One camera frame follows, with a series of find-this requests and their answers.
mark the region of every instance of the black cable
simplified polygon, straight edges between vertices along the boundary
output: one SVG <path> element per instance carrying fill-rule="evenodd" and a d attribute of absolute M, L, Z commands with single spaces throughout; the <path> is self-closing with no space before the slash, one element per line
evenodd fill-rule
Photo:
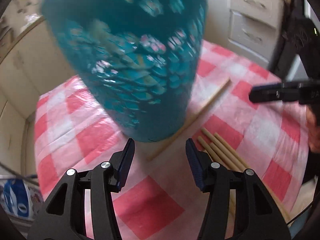
<path fill-rule="evenodd" d="M 316 197 L 313 198 L 313 201 L 311 201 L 311 203 L 303 210 L 301 211 L 298 215 L 296 215 L 293 219 L 291 219 L 287 225 L 291 224 L 293 221 L 295 221 L 298 217 L 300 217 L 304 212 L 306 212 L 313 204 L 313 202 L 315 201 L 315 199 L 319 196 L 319 193 L 317 194 Z"/>
<path fill-rule="evenodd" d="M 28 183 L 31 183 L 31 184 L 39 187 L 39 183 L 38 182 L 33 181 L 32 179 L 29 179 L 29 178 L 27 178 L 27 177 L 15 172 L 14 170 L 10 169 L 9 167 L 7 167 L 6 165 L 4 165 L 1 162 L 0 162 L 0 167 L 5 169 L 7 172 L 11 173 L 12 175 L 16 176 L 18 179 L 22 179 L 22 180 L 24 180 L 24 181 L 26 181 Z"/>

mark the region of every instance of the white cabinet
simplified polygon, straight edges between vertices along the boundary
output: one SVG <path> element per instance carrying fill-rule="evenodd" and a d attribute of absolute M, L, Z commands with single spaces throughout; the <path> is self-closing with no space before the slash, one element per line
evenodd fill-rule
<path fill-rule="evenodd" d="M 21 145 L 25 119 L 7 102 L 0 116 L 0 162 L 21 172 Z M 9 173 L 0 168 L 1 175 Z"/>
<path fill-rule="evenodd" d="M 15 46 L 18 64 L 40 95 L 54 89 L 73 75 L 62 52 L 43 21 Z"/>
<path fill-rule="evenodd" d="M 40 94 L 24 70 L 14 64 L 16 53 L 14 47 L 0 64 L 0 89 L 14 108 L 28 118 L 35 111 Z"/>
<path fill-rule="evenodd" d="M 277 41 L 274 28 L 237 12 L 231 16 L 229 37 L 265 58 L 271 58 Z"/>
<path fill-rule="evenodd" d="M 228 0 L 228 7 L 278 28 L 283 15 L 283 0 Z"/>
<path fill-rule="evenodd" d="M 268 68 L 284 0 L 208 0 L 204 39 Z"/>

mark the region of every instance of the cabinet drawer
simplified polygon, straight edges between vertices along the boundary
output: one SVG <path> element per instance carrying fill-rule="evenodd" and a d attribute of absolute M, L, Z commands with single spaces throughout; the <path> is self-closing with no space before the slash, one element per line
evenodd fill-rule
<path fill-rule="evenodd" d="M 233 12 L 229 38 L 270 59 L 277 41 L 277 31 L 242 14 Z"/>
<path fill-rule="evenodd" d="M 283 15 L 283 0 L 228 0 L 231 10 L 278 28 Z"/>
<path fill-rule="evenodd" d="M 240 56 L 246 57 L 252 62 L 257 63 L 259 66 L 268 69 L 269 61 L 253 50 L 248 49 L 246 46 L 243 46 L 240 43 L 229 39 L 228 49 Z"/>
<path fill-rule="evenodd" d="M 18 173 L 24 125 L 25 119 L 7 102 L 0 117 L 0 161 Z M 7 172 L 0 169 L 0 174 Z"/>

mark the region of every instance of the human hand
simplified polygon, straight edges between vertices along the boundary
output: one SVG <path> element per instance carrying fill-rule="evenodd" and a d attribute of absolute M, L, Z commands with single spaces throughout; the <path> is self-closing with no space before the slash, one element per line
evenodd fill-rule
<path fill-rule="evenodd" d="M 306 119 L 306 126 L 309 129 L 308 143 L 310 150 L 313 153 L 320 153 L 320 126 L 317 126 L 316 116 L 309 106 L 307 106 Z"/>

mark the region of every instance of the teal vase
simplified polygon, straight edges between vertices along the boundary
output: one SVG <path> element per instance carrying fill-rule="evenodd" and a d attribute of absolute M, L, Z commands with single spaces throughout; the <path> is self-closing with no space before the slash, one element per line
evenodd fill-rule
<path fill-rule="evenodd" d="M 159 141 L 184 123 L 207 0 L 44 0 L 62 52 L 124 134 Z"/>

